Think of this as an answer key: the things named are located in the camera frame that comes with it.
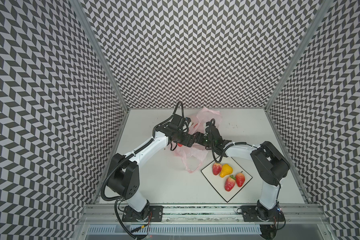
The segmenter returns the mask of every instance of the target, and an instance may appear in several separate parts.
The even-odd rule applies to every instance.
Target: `red strawberry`
[[[227,180],[225,181],[225,190],[227,192],[229,192],[230,190],[232,190],[232,188],[235,186],[236,182],[235,182],[235,178],[233,177],[233,175],[230,175]]]
[[[244,174],[242,174],[241,172],[236,174],[236,183],[239,187],[241,187],[245,182],[245,177]]]
[[[212,172],[213,172],[213,175],[219,174],[219,173],[221,172],[221,164],[215,162],[215,163],[212,165]]]

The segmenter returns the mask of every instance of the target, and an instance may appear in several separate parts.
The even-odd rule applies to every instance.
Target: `black mounting plate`
[[[138,219],[132,216],[133,209],[130,206],[124,208],[123,222],[148,222],[147,219]],[[163,206],[149,206],[148,217],[152,213],[151,222],[161,222],[163,218]]]
[[[255,205],[240,206],[240,209],[241,209],[241,214],[243,215],[245,222],[264,222],[263,220],[260,220],[257,217],[257,211],[256,211]],[[278,215],[274,216],[276,219],[276,222],[284,222],[285,221],[284,215],[281,214],[281,212],[279,212],[279,211],[276,211],[276,213],[278,214]],[[270,220],[267,222],[273,222],[273,221],[274,221],[273,217],[271,217]]]

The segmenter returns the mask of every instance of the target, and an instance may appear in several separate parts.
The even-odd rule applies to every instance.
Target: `white square plate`
[[[227,192],[224,188],[225,181],[229,177],[229,175],[225,177],[220,177],[220,175],[213,175],[212,165],[215,161],[208,164],[205,168],[202,169],[202,174],[205,176],[206,180],[212,185],[212,187],[216,190],[216,192],[226,201],[229,202],[251,179],[252,176],[249,175],[240,165],[233,160],[231,157],[225,157],[221,161],[221,165],[228,164],[233,168],[233,173],[231,175],[236,176],[239,172],[243,172],[245,181],[244,184],[239,187],[237,184],[233,187],[232,190]]]

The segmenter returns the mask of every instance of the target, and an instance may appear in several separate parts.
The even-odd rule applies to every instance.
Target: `black and white chevron pattern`
[[[131,108],[262,107],[321,0],[81,0]]]
[[[339,239],[360,239],[360,0],[336,0],[271,115]]]
[[[67,0],[0,0],[0,239],[70,237],[122,117]]]

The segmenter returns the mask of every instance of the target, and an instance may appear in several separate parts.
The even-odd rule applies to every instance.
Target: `white table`
[[[219,131],[223,139],[235,142],[246,141],[250,144],[260,144],[269,141],[281,152],[281,148],[272,131],[271,125],[263,109],[219,109],[223,121]],[[200,109],[185,109],[184,115],[197,113]],[[138,147],[152,135],[153,127],[167,119],[171,109],[134,109],[129,113],[117,152],[125,154]],[[140,172],[139,190],[152,204],[225,204],[225,200],[208,183],[200,170],[213,161],[209,151],[200,170],[190,174],[179,157],[173,156],[169,147],[160,150],[142,168]],[[260,197],[263,180],[259,176],[254,163],[250,159],[234,158],[253,179],[229,203],[256,203]],[[197,166],[197,159],[190,166]],[[279,202],[281,204],[303,204],[304,200],[291,171],[281,183]],[[117,194],[108,187],[105,191],[108,197]],[[99,197],[100,204],[109,204]]]

